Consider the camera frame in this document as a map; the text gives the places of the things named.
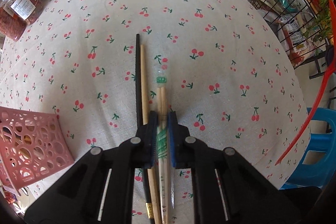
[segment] red curved stick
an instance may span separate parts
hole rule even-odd
[[[332,24],[332,29],[333,29],[333,35],[336,35],[336,7],[335,7],[335,4],[333,3],[332,0],[329,0],[329,8],[330,8],[330,15],[331,15],[331,24]],[[317,94],[317,97],[316,97],[315,102],[314,102],[314,104],[313,104],[313,106],[311,108],[311,111],[309,112],[308,117],[306,118],[305,122],[301,126],[299,133],[295,136],[294,140],[290,143],[290,145],[288,146],[288,148],[286,149],[286,151],[283,152],[283,154],[277,160],[277,162],[275,163],[275,165],[281,163],[281,161],[283,160],[283,158],[293,148],[293,146],[296,144],[296,142],[298,141],[298,139],[301,137],[301,135],[303,134],[303,132],[307,128],[310,120],[313,118],[313,116],[314,116],[314,114],[315,114],[315,112],[317,110],[317,107],[319,106],[319,103],[321,101],[321,98],[322,98],[322,95],[324,93],[324,90],[326,89],[329,77],[335,71],[336,71],[336,47],[334,46],[334,58],[333,58],[333,61],[329,65],[329,67],[327,68],[327,70],[324,73],[319,93]]]

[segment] table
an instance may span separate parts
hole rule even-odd
[[[167,71],[169,108],[209,146],[234,147],[275,187],[294,171],[309,129],[275,161],[307,117],[297,77],[279,41],[247,0],[43,0],[19,42],[6,39],[0,104],[55,112],[73,157],[135,135],[135,35],[147,49],[148,101]],[[36,196],[63,172],[31,185]],[[135,172],[133,220],[147,223]],[[188,170],[175,179],[175,223],[191,223]]]

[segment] blue stool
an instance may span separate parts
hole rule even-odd
[[[328,184],[336,170],[336,110],[317,108],[312,120],[325,121],[330,124],[331,133],[311,134],[310,143],[297,168],[283,185],[282,189],[316,186]],[[324,157],[313,165],[303,164],[308,151],[324,152]]]

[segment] white tablecloth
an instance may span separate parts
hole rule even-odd
[[[135,36],[147,49],[148,101],[167,69],[169,108],[209,146],[234,147],[277,188],[308,144],[307,130],[275,161],[307,114],[279,41],[247,0],[44,0],[19,42],[6,40],[0,104],[55,112],[73,157],[135,135]],[[31,185],[37,196],[62,172]],[[175,223],[193,220],[191,176],[175,173]],[[135,223],[147,223],[136,170]]]

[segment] pink plastic basket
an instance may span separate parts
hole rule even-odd
[[[14,194],[72,165],[55,114],[0,107],[0,179]]]

